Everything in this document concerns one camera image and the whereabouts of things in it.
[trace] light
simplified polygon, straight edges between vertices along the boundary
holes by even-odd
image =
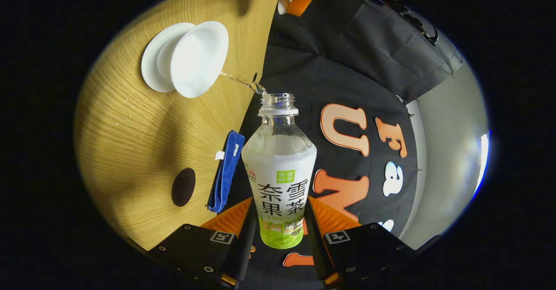
[[[475,186],[473,197],[475,197],[475,193],[477,193],[477,190],[481,185],[481,181],[483,181],[485,168],[487,168],[487,159],[488,159],[488,133],[484,134],[481,137],[481,167],[479,169],[479,178],[477,179],[477,186]]]

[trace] blue cloth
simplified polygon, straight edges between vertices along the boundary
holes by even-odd
[[[244,141],[245,137],[235,131],[232,130],[228,133],[224,147],[224,160],[220,160],[214,185],[212,185],[212,191],[208,199],[207,207],[210,211],[220,213],[224,209],[226,202],[228,202],[232,177],[234,177],[236,165],[238,165],[238,160],[242,154]]]

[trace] clear liquid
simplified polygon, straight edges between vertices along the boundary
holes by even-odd
[[[242,84],[244,84],[245,86],[249,87],[250,90],[252,90],[254,93],[259,94],[261,96],[268,96],[268,93],[266,92],[266,89],[263,86],[260,86],[260,84],[256,83],[256,82],[251,82],[248,79],[244,79],[238,75],[235,74],[228,74],[224,71],[220,71],[220,75],[224,75],[226,77],[228,77],[231,80],[234,80],[235,82],[240,82]]]

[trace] orange letter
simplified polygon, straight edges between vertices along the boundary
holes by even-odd
[[[403,134],[401,134],[400,124],[392,126],[390,124],[383,123],[380,118],[375,118],[377,122],[377,128],[379,130],[379,136],[381,140],[385,143],[387,138],[390,138],[388,146],[394,150],[400,150],[400,157],[407,157],[407,149],[405,148],[405,140]]]
[[[299,253],[290,253],[282,262],[284,267],[292,267],[299,265],[314,265],[312,256],[300,256]]]
[[[336,119],[354,122],[359,125],[361,129],[367,128],[367,117],[362,108],[357,110],[348,108],[347,106],[331,103],[327,104],[320,114],[320,128],[322,133],[331,143],[346,148],[361,151],[363,156],[369,155],[369,139],[365,135],[355,138],[348,135],[342,135],[334,128],[334,121]]]
[[[361,177],[358,181],[348,181],[329,177],[324,169],[319,169],[314,175],[313,191],[322,193],[325,190],[336,192],[318,197],[317,200],[337,209],[354,221],[359,221],[359,218],[346,211],[345,207],[367,197],[367,191],[369,191],[369,178],[367,176]]]

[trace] wooden table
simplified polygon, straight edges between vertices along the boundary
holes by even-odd
[[[87,191],[120,235],[148,250],[183,223],[215,217],[205,207],[215,153],[230,130],[239,131],[253,95],[223,76],[194,99],[155,92],[141,75],[147,44],[175,23],[219,21],[230,37],[224,71],[257,72],[260,80],[277,1],[165,0],[127,25],[93,64],[76,108],[76,157]],[[172,184],[187,167],[195,170],[195,191],[177,207]]]

